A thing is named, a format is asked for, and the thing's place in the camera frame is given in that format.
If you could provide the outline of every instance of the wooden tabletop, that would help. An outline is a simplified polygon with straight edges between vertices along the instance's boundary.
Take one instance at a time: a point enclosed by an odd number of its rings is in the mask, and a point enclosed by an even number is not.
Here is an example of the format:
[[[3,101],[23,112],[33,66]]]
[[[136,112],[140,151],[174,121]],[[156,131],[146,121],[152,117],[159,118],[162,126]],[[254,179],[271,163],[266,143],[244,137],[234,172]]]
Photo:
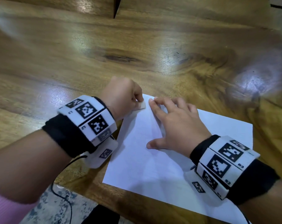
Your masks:
[[[0,148],[118,75],[252,123],[254,150],[282,177],[282,43],[268,0],[122,0],[115,19],[46,1],[0,0]],[[103,184],[106,168],[78,161],[56,182],[135,223],[221,222]]]

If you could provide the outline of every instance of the person's left arm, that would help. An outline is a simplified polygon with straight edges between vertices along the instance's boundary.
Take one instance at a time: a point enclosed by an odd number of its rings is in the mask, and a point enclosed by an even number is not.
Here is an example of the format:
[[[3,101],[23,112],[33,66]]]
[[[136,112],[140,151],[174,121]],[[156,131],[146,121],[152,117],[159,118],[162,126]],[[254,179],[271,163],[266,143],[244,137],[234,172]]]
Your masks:
[[[143,101],[137,83],[118,77],[111,79],[99,98],[115,120]],[[13,202],[35,203],[71,159],[45,131],[25,136],[0,149],[0,195]]]

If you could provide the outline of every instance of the person's right arm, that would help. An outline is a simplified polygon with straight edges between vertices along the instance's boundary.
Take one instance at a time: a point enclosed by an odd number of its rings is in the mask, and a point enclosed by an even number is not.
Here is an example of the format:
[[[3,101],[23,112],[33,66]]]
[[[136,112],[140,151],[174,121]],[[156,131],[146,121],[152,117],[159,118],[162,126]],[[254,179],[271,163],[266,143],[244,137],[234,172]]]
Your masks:
[[[187,104],[182,98],[155,98],[149,105],[164,125],[166,136],[148,142],[148,149],[170,149],[189,158],[194,148],[211,136],[195,105]],[[165,105],[168,113],[158,105]],[[238,207],[253,224],[282,223],[282,180],[278,180],[267,193]]]

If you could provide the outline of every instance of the patterned floor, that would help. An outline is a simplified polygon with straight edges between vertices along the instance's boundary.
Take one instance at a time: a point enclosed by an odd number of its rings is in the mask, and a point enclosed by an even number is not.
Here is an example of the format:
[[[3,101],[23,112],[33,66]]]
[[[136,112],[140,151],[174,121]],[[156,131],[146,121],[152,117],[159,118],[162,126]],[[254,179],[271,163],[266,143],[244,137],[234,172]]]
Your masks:
[[[79,194],[58,188],[54,185],[54,191],[66,197],[72,205],[72,224],[80,224],[92,211],[97,203]],[[33,208],[20,224],[69,224],[70,206],[61,198],[55,196],[49,188],[42,194],[38,205]],[[121,217],[119,224],[133,224]]]

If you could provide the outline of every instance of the person's left hand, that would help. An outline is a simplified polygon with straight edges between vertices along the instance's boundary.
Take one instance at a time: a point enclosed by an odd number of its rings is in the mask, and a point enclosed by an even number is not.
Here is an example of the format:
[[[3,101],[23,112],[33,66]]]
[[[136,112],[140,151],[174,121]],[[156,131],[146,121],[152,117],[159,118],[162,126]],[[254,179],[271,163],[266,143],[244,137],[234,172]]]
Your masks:
[[[99,98],[106,104],[115,120],[137,109],[142,102],[142,89],[129,78],[113,76]]]

